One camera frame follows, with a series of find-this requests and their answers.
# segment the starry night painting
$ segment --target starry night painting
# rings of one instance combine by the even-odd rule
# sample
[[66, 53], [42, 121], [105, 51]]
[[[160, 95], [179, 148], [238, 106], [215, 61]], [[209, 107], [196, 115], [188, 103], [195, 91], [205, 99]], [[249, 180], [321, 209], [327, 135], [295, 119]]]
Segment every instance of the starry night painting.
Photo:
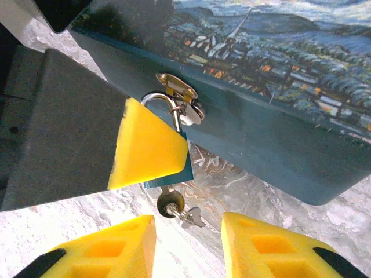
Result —
[[371, 138], [371, 0], [95, 0], [75, 25]]

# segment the white marble countertop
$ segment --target white marble countertop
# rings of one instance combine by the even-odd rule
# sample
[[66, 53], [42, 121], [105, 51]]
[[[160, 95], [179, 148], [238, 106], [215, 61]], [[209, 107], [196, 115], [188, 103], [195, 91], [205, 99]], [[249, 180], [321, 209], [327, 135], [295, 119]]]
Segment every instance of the white marble countertop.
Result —
[[[67, 32], [56, 35], [32, 20], [23, 43], [53, 47], [101, 72]], [[189, 206], [202, 208], [203, 229], [183, 230], [161, 217], [160, 189], [140, 185], [0, 213], [0, 277], [13, 277], [33, 259], [67, 240], [142, 214], [153, 214], [157, 247], [153, 277], [225, 277], [221, 216], [234, 211], [324, 241], [371, 276], [371, 177], [324, 206], [310, 206], [225, 160], [192, 145], [195, 179], [176, 186]]]

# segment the painted box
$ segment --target painted box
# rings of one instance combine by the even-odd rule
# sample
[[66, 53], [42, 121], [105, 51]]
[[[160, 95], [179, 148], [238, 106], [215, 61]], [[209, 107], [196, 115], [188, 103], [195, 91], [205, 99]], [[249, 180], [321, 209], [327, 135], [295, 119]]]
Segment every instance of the painted box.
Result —
[[95, 0], [72, 34], [135, 98], [163, 89], [157, 72], [186, 81], [207, 110], [189, 139], [323, 204], [371, 173], [370, 14], [362, 0]]

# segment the metal hasp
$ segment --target metal hasp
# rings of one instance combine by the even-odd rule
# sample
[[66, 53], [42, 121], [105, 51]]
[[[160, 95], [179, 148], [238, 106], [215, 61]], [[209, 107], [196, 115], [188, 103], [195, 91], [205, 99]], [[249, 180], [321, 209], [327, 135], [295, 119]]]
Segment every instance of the metal hasp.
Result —
[[201, 124], [206, 114], [197, 101], [196, 90], [172, 74], [156, 74], [156, 78], [166, 87], [166, 94], [174, 97], [176, 104], [181, 106], [181, 123], [186, 126]]

